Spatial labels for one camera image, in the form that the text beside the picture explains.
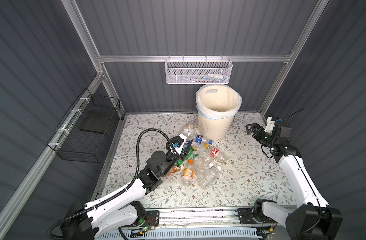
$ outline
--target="trash can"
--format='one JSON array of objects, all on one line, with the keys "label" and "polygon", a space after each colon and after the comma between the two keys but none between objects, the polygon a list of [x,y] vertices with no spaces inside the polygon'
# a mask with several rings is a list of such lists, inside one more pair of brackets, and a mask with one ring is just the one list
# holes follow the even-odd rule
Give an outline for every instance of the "trash can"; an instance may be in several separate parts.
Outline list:
[{"label": "trash can", "polygon": [[217,140],[224,137],[235,114],[242,104],[242,97],[224,84],[207,84],[196,92],[199,132]]}]

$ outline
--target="gray wall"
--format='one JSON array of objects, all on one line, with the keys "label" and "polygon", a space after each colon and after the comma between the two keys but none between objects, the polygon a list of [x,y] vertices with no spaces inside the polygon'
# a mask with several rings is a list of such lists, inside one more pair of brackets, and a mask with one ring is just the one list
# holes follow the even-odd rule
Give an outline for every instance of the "gray wall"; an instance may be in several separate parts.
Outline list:
[{"label": "gray wall", "polygon": [[366,0],[330,0],[266,116],[292,120],[292,144],[344,215],[337,239],[366,239]]},{"label": "gray wall", "polygon": [[[0,211],[95,75],[60,1],[0,0]],[[6,239],[45,239],[44,226],[88,200],[99,168],[56,158]]]},{"label": "gray wall", "polygon": [[[315,0],[77,0],[101,55],[283,55]],[[106,63],[127,112],[196,111],[200,85],[166,84],[161,63]],[[240,110],[259,110],[281,63],[234,63]],[[172,99],[179,96],[180,101]]]}]

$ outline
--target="floral patterned mat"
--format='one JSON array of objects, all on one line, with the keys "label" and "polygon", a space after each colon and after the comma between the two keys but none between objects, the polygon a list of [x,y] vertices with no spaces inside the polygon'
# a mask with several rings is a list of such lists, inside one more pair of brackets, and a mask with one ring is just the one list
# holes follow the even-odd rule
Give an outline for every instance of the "floral patterned mat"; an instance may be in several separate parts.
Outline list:
[{"label": "floral patterned mat", "polygon": [[[161,129],[169,137],[179,134],[197,114],[128,115],[122,137],[105,183],[103,196],[128,183],[135,172],[137,136],[146,128]],[[217,144],[227,156],[220,164],[222,176],[206,190],[196,184],[184,187],[181,174],[167,177],[153,192],[140,199],[145,208],[225,207],[253,205],[257,198],[272,199],[279,204],[293,204],[295,199],[282,169],[265,157],[260,144],[246,135],[245,125],[257,122],[264,126],[259,113],[237,113],[228,133]],[[166,140],[157,132],[147,132],[140,142],[140,169],[154,151],[165,149]]]}]

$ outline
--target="printed leaf pattern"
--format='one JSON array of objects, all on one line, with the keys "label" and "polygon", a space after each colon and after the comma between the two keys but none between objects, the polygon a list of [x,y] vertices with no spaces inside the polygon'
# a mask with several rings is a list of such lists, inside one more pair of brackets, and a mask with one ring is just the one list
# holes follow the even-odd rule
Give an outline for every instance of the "printed leaf pattern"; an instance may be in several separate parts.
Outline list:
[{"label": "printed leaf pattern", "polygon": [[[132,179],[140,132],[155,127],[174,137],[190,121],[197,121],[197,114],[128,115],[103,195]],[[226,136],[215,141],[228,159],[218,163],[222,167],[222,175],[209,188],[201,189],[195,175],[192,186],[183,186],[181,173],[174,173],[166,177],[155,191],[139,199],[140,202],[145,208],[248,206],[253,205],[257,198],[293,204],[294,195],[283,170],[273,159],[263,155],[255,139],[246,135],[245,125],[253,122],[264,126],[260,114],[237,113]],[[144,134],[140,141],[140,169],[153,152],[166,152],[165,146],[166,140],[159,133]]]}]

